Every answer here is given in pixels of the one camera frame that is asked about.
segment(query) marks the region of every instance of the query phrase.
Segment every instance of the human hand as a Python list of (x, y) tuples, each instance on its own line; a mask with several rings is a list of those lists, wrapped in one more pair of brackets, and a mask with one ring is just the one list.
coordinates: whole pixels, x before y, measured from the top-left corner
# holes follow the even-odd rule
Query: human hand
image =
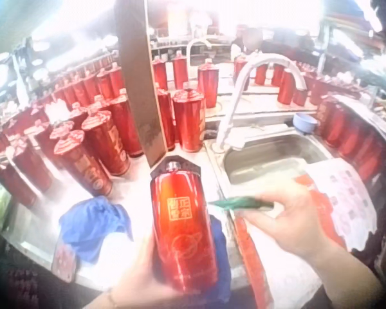
[(285, 251), (309, 260), (331, 242), (322, 230), (316, 207), (305, 186), (293, 180), (275, 181), (256, 198), (279, 202), (284, 211), (275, 219), (258, 210), (235, 213), (274, 238)]
[(111, 290), (111, 298), (119, 307), (150, 306), (182, 295), (153, 276), (154, 244), (152, 229), (143, 240), (138, 258), (130, 272), (124, 274)]

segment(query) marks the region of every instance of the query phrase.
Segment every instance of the wooden post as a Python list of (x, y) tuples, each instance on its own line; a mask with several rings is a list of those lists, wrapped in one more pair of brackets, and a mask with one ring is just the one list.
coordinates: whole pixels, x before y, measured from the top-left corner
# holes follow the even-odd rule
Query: wooden post
[(161, 124), (147, 35), (147, 0), (116, 0), (119, 59), (130, 108), (147, 161), (152, 167), (167, 147)]

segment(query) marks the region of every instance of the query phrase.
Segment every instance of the blue towel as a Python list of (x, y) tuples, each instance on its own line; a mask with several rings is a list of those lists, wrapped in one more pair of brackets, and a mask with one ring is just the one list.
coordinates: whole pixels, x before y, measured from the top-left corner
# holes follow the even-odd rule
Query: blue towel
[(104, 196), (74, 205), (60, 217), (61, 237), (76, 255), (88, 263), (96, 263), (104, 238), (114, 232), (127, 233), (133, 240), (130, 217), (120, 205), (113, 205)]
[[(216, 248), (218, 280), (210, 290), (195, 297), (198, 300), (205, 299), (206, 303), (216, 301), (226, 303), (230, 298), (232, 280), (226, 238), (221, 229), (221, 222), (213, 216), (210, 216), (210, 221)], [(60, 218), (59, 223), (63, 242), (71, 245), (76, 255), (89, 263), (97, 262), (103, 240), (108, 234), (123, 232), (133, 239), (131, 221), (126, 210), (121, 205), (111, 204), (104, 196), (74, 205)]]

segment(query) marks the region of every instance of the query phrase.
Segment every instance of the green pen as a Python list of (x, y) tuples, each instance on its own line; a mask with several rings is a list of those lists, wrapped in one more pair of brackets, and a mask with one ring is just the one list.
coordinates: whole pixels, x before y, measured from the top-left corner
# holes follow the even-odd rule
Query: green pen
[(211, 201), (209, 204), (232, 211), (236, 209), (259, 209), (261, 211), (270, 211), (275, 205), (272, 201), (262, 201), (252, 196), (227, 198), (225, 200)]

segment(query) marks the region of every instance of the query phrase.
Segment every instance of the sink basin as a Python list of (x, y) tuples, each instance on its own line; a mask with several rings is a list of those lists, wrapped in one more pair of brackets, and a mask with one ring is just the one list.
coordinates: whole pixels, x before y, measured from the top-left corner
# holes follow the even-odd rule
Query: sink basin
[(208, 155), (226, 198), (255, 194), (272, 177), (295, 178), (308, 164), (333, 157), (315, 137), (295, 129), (249, 139), (240, 151), (215, 153), (212, 143), (206, 141)]

